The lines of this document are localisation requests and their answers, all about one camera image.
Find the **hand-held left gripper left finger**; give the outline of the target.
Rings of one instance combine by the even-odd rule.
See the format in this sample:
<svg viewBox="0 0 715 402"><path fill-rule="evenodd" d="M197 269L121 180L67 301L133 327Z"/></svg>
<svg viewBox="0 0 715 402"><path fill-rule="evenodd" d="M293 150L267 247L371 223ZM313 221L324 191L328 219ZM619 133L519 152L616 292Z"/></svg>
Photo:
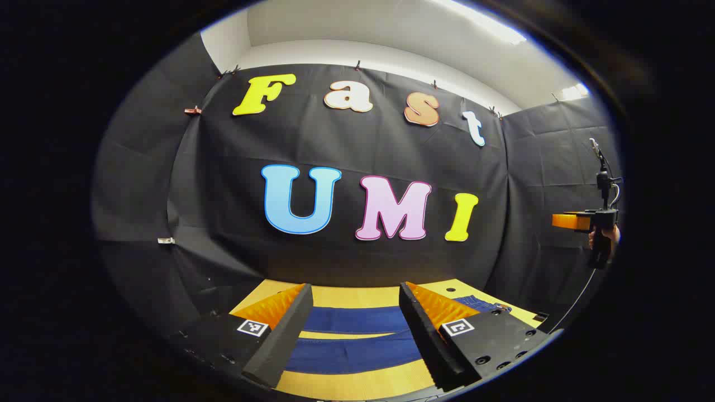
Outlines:
<svg viewBox="0 0 715 402"><path fill-rule="evenodd" d="M225 379L273 389L312 308L312 285L299 284L230 313L199 318L171 335L170 344Z"/></svg>

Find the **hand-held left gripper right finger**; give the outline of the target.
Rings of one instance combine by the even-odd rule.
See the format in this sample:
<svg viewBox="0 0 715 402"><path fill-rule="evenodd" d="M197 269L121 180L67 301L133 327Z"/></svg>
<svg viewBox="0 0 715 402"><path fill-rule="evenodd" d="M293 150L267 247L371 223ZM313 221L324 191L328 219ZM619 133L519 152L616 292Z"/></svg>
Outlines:
<svg viewBox="0 0 715 402"><path fill-rule="evenodd" d="M504 307L480 312L410 282L400 284L399 306L434 383L444 391L499 376L552 340Z"/></svg>

